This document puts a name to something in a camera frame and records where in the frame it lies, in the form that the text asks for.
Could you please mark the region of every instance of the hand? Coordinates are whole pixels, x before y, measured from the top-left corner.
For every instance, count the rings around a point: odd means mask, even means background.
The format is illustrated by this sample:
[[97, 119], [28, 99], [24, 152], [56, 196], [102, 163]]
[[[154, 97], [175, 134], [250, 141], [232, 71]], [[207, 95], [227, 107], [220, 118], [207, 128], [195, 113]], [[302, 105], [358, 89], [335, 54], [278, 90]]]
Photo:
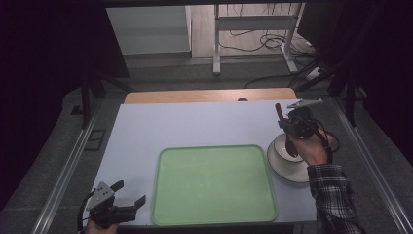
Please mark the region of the hand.
[[86, 225], [86, 234], [116, 234], [118, 226], [119, 224], [112, 224], [107, 229], [104, 229], [89, 219]]
[[[325, 136], [325, 132], [319, 129], [319, 132]], [[328, 142], [331, 143], [332, 137], [327, 135]], [[309, 166], [326, 164], [327, 152], [325, 151], [321, 140], [315, 134], [310, 138], [301, 139], [289, 135], [289, 139], [294, 143], [298, 154], [306, 161]]]

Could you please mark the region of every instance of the white wall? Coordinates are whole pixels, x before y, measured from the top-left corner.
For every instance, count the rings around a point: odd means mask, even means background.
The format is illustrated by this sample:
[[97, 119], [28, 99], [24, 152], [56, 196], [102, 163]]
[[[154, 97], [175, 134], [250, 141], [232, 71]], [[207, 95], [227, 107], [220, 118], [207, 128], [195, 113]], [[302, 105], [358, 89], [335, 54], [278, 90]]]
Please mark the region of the white wall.
[[106, 11], [124, 55], [190, 51], [184, 6]]

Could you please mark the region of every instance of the white table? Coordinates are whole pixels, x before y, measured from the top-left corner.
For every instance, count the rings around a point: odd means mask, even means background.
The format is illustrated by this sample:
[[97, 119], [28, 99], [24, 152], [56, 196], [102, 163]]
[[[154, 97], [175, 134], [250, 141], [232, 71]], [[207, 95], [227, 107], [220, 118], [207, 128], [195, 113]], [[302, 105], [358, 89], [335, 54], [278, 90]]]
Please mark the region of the white table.
[[[152, 196], [158, 156], [162, 150], [257, 144], [267, 152], [270, 142], [282, 133], [275, 103], [279, 102], [283, 113], [287, 113], [286, 106], [294, 101], [124, 104], [119, 110], [94, 187], [100, 181], [111, 185], [123, 180], [125, 187], [116, 193], [115, 205], [130, 206], [143, 195], [146, 195], [146, 204], [138, 210], [136, 221], [121, 225], [154, 225], [151, 220]], [[274, 222], [316, 220], [309, 184], [288, 181], [270, 170], [279, 208]]]

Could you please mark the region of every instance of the black curtain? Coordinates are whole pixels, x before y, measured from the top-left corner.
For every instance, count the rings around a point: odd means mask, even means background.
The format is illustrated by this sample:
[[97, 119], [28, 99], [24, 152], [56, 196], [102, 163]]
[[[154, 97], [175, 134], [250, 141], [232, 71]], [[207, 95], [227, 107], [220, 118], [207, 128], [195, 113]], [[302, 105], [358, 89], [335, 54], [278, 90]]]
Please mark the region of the black curtain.
[[358, 50], [353, 72], [366, 90], [365, 108], [413, 165], [412, 13], [412, 1], [386, 1]]
[[46, 142], [63, 97], [93, 71], [129, 74], [97, 1], [1, 1], [0, 18], [2, 209]]

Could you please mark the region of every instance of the human arm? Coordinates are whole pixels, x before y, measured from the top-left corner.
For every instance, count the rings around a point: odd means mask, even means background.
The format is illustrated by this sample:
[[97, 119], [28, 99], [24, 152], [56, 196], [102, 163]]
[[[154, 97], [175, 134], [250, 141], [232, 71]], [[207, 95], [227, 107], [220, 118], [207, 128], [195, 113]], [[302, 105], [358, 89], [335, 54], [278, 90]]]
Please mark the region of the human arm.
[[358, 222], [351, 184], [340, 166], [327, 164], [327, 153], [319, 138], [312, 135], [307, 139], [293, 136], [290, 139], [309, 165], [319, 233], [365, 233]]
[[104, 229], [89, 219], [85, 231], [86, 234], [116, 234], [118, 226], [119, 224], [112, 224], [107, 229]]

